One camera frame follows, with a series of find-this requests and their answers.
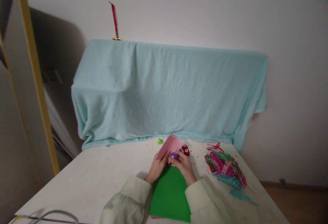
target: cream sleeve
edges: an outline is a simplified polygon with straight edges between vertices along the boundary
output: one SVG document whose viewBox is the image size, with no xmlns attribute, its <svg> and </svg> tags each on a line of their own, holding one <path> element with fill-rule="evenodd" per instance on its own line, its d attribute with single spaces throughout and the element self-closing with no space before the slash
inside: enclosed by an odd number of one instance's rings
<svg viewBox="0 0 328 224">
<path fill-rule="evenodd" d="M 105 205 L 96 224 L 141 223 L 151 185 L 129 176 L 122 189 Z"/>
<path fill-rule="evenodd" d="M 206 183 L 199 180 L 185 191 L 191 212 L 191 223 L 231 223 L 223 201 L 220 201 Z"/>
</svg>

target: red ribbon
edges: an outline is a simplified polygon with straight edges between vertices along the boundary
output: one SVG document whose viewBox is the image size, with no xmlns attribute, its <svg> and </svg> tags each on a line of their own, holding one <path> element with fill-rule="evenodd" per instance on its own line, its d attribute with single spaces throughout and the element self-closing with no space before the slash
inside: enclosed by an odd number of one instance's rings
<svg viewBox="0 0 328 224">
<path fill-rule="evenodd" d="M 114 24 L 115 24 L 116 38 L 118 38 L 119 37 L 119 31 L 118 31 L 118 28 L 117 28 L 117 19 L 116 19 L 115 5 L 113 5 L 111 2 L 110 2 L 110 4 L 112 5 L 112 11 L 113 11 Z"/>
</svg>

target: yellow wooden frame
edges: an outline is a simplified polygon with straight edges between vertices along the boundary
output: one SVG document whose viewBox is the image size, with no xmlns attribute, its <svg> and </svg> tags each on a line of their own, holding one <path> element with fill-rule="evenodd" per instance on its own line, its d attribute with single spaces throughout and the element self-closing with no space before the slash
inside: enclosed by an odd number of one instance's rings
<svg viewBox="0 0 328 224">
<path fill-rule="evenodd" d="M 37 91 L 37 95 L 38 95 L 38 101 L 39 101 L 39 105 L 40 105 L 40 111 L 41 111 L 43 126 L 44 126 L 44 130 L 45 130 L 45 135 L 46 135 L 46 139 L 47 139 L 47 143 L 48 143 L 49 154 L 51 157 L 53 172 L 54 172 L 54 175 L 56 175 L 59 173 L 60 170 L 59 170 L 54 140 L 52 137 L 51 124 L 50 124 L 50 120 L 49 120 L 47 104 L 46 104 L 45 96 L 44 96 L 44 89 L 43 89 L 37 47 L 36 47 L 35 38 L 34 38 L 32 20 L 31 20 L 31 15 L 30 15 L 30 8 L 28 6 L 27 0 L 18 0 L 18 2 L 19 2 L 19 7 L 21 10 L 22 18 L 23 18 L 23 26 L 24 26 L 24 31 L 25 31 L 29 59 L 30 59 L 33 77 L 34 77 L 34 83 L 35 83 L 35 87 L 36 87 L 36 91 Z M 3 47 L 2 49 L 3 49 L 4 58 L 6 59 L 5 48 Z M 5 62 L 7 64 L 8 71 L 9 71 L 9 74 L 12 79 L 10 64 L 6 60 L 5 60 Z M 21 114 L 21 119 L 22 119 L 22 123 L 24 126 L 25 134 L 26 134 L 26 127 L 24 124 L 22 114 Z"/>
</svg>

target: purple object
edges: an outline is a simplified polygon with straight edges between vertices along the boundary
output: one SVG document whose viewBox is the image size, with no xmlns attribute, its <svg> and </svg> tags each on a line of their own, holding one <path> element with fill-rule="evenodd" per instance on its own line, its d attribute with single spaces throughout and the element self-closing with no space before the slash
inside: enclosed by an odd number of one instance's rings
<svg viewBox="0 0 328 224">
<path fill-rule="evenodd" d="M 174 159 L 177 159 L 178 158 L 178 155 L 175 154 L 174 152 L 171 153 L 170 157 L 173 157 Z"/>
</svg>

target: hand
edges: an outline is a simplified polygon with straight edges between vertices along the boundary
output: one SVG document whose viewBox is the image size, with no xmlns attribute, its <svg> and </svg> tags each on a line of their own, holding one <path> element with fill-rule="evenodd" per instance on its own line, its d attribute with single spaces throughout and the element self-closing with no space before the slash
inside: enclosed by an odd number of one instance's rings
<svg viewBox="0 0 328 224">
<path fill-rule="evenodd" d="M 177 166 L 181 174 L 184 176 L 187 186 L 190 186 L 197 181 L 194 171 L 192 170 L 190 159 L 180 151 L 177 154 L 179 156 L 177 160 L 171 157 L 169 160 L 171 163 Z"/>
<path fill-rule="evenodd" d="M 161 160 L 156 160 L 158 153 L 155 155 L 153 163 L 151 164 L 150 171 L 145 178 L 149 184 L 153 185 L 155 181 L 161 176 L 163 169 L 166 165 L 166 160 L 170 156 L 171 152 L 167 151 Z"/>
</svg>

